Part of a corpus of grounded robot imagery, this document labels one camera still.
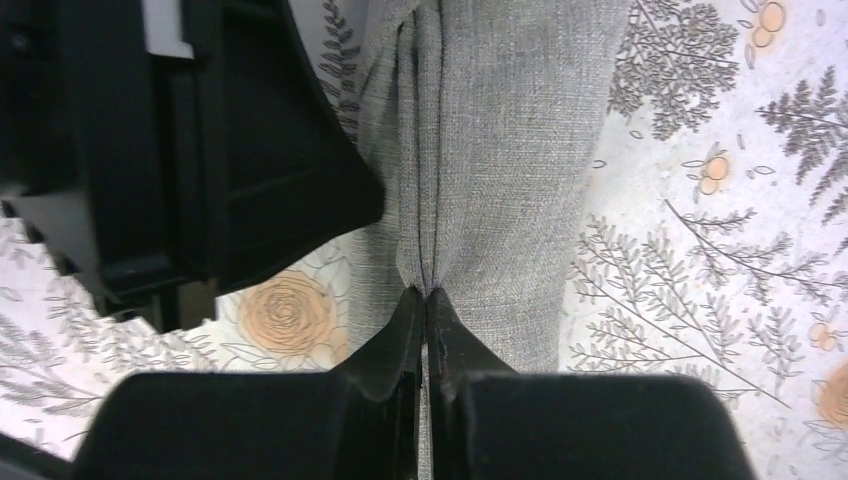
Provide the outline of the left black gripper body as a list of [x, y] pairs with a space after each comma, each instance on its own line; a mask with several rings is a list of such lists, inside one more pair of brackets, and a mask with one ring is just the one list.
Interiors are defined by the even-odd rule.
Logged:
[[188, 330], [217, 286], [182, 239], [193, 56], [175, 1], [1, 5], [1, 203], [103, 317]]

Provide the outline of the grey cloth napkin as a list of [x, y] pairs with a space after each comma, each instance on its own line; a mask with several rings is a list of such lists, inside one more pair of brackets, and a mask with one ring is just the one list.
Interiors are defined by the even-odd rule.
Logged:
[[626, 1], [372, 1], [359, 150], [382, 220], [353, 235], [349, 339], [444, 289], [514, 369], [558, 366], [569, 258]]

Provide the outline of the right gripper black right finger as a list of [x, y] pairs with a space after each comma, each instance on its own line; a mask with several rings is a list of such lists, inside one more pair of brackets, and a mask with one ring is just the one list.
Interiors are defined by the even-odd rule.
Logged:
[[708, 386], [670, 375], [520, 374], [424, 304], [436, 479], [751, 479]]

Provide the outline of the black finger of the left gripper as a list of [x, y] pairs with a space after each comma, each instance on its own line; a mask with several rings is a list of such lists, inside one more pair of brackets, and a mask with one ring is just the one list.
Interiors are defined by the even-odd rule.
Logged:
[[336, 119], [286, 1], [196, 1], [207, 213], [195, 280], [230, 293], [381, 219], [385, 190]]

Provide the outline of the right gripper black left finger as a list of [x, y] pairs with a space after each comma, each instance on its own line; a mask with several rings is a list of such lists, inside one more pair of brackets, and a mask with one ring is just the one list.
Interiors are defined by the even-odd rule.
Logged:
[[321, 373], [143, 373], [107, 397], [74, 479], [414, 479], [423, 298]]

